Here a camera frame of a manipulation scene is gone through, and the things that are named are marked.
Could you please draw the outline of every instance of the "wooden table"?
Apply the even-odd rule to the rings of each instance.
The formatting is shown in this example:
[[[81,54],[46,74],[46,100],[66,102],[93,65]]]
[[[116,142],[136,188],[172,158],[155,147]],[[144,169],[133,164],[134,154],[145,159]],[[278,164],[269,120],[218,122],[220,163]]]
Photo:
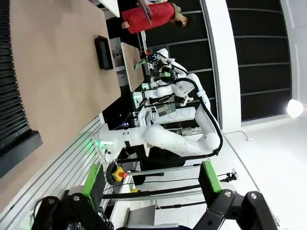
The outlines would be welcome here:
[[[138,48],[124,42],[121,43],[121,50],[123,52],[130,91],[133,92],[144,82],[142,68],[134,70],[135,65],[141,60],[140,52]]]
[[[120,97],[116,70],[99,69],[94,39],[106,19],[86,0],[13,0],[14,65],[31,129],[43,145],[0,180],[1,206]]]

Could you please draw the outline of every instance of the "metal pole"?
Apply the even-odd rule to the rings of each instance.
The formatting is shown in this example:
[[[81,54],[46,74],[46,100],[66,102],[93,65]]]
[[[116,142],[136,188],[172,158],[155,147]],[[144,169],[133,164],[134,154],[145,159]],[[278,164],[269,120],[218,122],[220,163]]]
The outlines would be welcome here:
[[[191,196],[191,195],[198,195],[198,194],[202,194],[201,189],[197,189],[195,191],[189,191],[189,192],[172,193],[172,194],[160,194],[160,195],[150,195],[150,196],[141,196],[141,197],[133,197],[133,198],[120,198],[120,199],[114,198],[112,200],[116,200],[116,201],[156,200],[156,199]]]
[[[139,176],[139,175],[148,175],[148,174],[154,174],[154,173],[164,173],[164,172],[168,172],[168,171],[191,169],[191,168],[194,168],[194,167],[200,167],[200,164],[187,165],[187,166],[174,167],[174,168],[167,168],[167,169],[147,170],[147,171],[141,171],[141,172],[128,172],[127,176]]]

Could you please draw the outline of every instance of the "black acoustic panel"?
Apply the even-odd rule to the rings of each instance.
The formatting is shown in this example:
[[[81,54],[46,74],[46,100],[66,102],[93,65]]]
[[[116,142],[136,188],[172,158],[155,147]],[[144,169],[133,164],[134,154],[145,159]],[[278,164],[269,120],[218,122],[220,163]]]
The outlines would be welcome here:
[[[191,42],[169,47],[170,57],[188,71],[212,68],[208,41]]]
[[[286,113],[291,90],[241,96],[242,121]]]
[[[263,11],[229,11],[234,36],[287,36],[283,14]]]
[[[286,38],[236,38],[239,65],[289,62]]]
[[[193,16],[194,21],[188,28],[179,27],[175,23],[167,23],[146,30],[147,47],[207,38],[207,31],[202,13],[191,13],[189,16]]]
[[[205,72],[199,72],[195,74],[199,77],[201,85],[203,89],[206,91],[207,96],[209,98],[215,97],[215,84],[214,84],[213,71],[205,71]],[[195,90],[190,92],[189,96],[193,97],[195,100],[198,99],[198,96]]]
[[[291,88],[290,65],[239,68],[241,93]]]
[[[169,0],[179,6],[182,12],[201,11],[200,0]]]
[[[228,8],[253,8],[282,11],[279,0],[226,0]]]

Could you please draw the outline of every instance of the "black device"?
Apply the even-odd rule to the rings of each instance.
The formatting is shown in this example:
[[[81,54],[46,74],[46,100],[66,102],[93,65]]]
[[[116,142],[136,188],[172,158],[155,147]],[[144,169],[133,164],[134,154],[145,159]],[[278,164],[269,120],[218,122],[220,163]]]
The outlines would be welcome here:
[[[260,192],[248,192],[245,196],[229,189],[222,189],[210,161],[201,164],[199,183],[207,203],[207,211],[193,230],[218,230],[225,219],[236,220],[242,230],[277,230],[274,217]],[[66,230],[68,225],[80,223],[86,230],[113,230],[112,224],[103,218],[80,193],[59,200],[54,196],[43,198],[32,230]],[[156,230],[189,229],[154,228]],[[140,230],[119,228],[118,230]]]
[[[171,84],[174,80],[177,79],[177,72],[169,66],[162,67],[161,72],[159,73],[159,78],[163,82]]]
[[[100,69],[113,69],[112,55],[108,39],[98,36],[94,40]]]

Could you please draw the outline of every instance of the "small white table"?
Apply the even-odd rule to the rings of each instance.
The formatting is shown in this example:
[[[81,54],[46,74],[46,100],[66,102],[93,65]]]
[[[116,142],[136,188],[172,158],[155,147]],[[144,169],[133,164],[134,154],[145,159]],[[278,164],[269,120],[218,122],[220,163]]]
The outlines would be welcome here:
[[[120,17],[118,2],[117,0],[98,0],[103,4],[109,11],[111,11],[116,17]]]

